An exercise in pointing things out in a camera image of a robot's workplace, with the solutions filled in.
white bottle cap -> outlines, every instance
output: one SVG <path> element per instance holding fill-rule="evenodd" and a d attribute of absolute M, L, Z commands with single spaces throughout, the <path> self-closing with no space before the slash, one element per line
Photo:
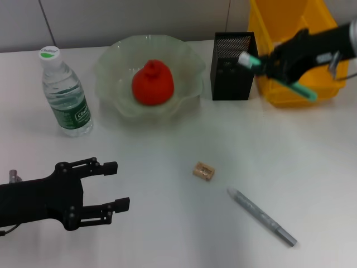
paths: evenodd
<path fill-rule="evenodd" d="M 43 68 L 56 68 L 63 62 L 60 49 L 56 46 L 45 46 L 38 52 Z"/>

white table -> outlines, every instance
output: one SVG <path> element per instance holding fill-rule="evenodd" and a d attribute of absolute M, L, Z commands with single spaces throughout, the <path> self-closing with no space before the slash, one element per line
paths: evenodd
<path fill-rule="evenodd" d="M 96 156 L 117 161 L 118 174 L 84 179 L 85 205 L 131 199 L 108 226 L 67 232 L 51 219 L 21 225 L 0 238 L 1 267 L 356 267 L 357 80 L 310 109 L 275 109 L 255 86 L 249 101 L 213 102 L 213 42 L 190 45 L 207 65 L 204 93 L 155 127 L 125 123 L 99 104 L 91 69 L 104 47 L 63 50 L 95 121 L 81 138 L 59 131 L 37 51 L 0 54 L 0 183 L 9 169 L 38 179 L 59 161 Z M 192 175 L 197 161 L 216 168 L 211 182 Z M 289 248 L 266 230 L 229 198 L 227 186 L 298 244 Z"/>

glass bowl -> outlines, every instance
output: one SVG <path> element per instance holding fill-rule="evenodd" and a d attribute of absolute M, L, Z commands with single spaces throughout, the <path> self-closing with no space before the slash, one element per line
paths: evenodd
<path fill-rule="evenodd" d="M 132 78 L 148 60 L 161 60 L 171 71 L 175 91 L 164 104 L 145 106 L 132 94 Z M 206 66 L 185 42 L 166 35 L 137 35 L 110 46 L 95 65 L 96 94 L 128 118 L 163 118 L 182 101 L 202 92 Z"/>

yellow plastic bin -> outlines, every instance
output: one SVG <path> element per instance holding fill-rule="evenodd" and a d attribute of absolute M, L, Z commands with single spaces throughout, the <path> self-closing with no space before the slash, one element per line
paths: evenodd
<path fill-rule="evenodd" d="M 336 27 L 323 0 L 250 0 L 248 31 L 253 31 L 259 56 L 270 53 L 274 46 L 294 37 L 302 28 L 308 28 L 311 34 Z M 345 77 L 348 61 L 339 64 L 337 77 Z M 257 86 L 265 98 L 276 107 L 303 107 L 311 105 L 286 87 L 267 79 L 257 77 Z M 334 81 L 327 66 L 321 66 L 306 72 L 299 82 L 318 94 L 318 101 L 336 96 L 345 81 Z"/>

red fruit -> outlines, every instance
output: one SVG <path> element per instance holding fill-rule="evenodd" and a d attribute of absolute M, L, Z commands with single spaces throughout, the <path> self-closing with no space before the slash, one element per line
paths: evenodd
<path fill-rule="evenodd" d="M 145 105 L 158 105 L 173 95 L 173 78 L 170 69 L 159 60 L 149 60 L 132 80 L 133 94 Z"/>

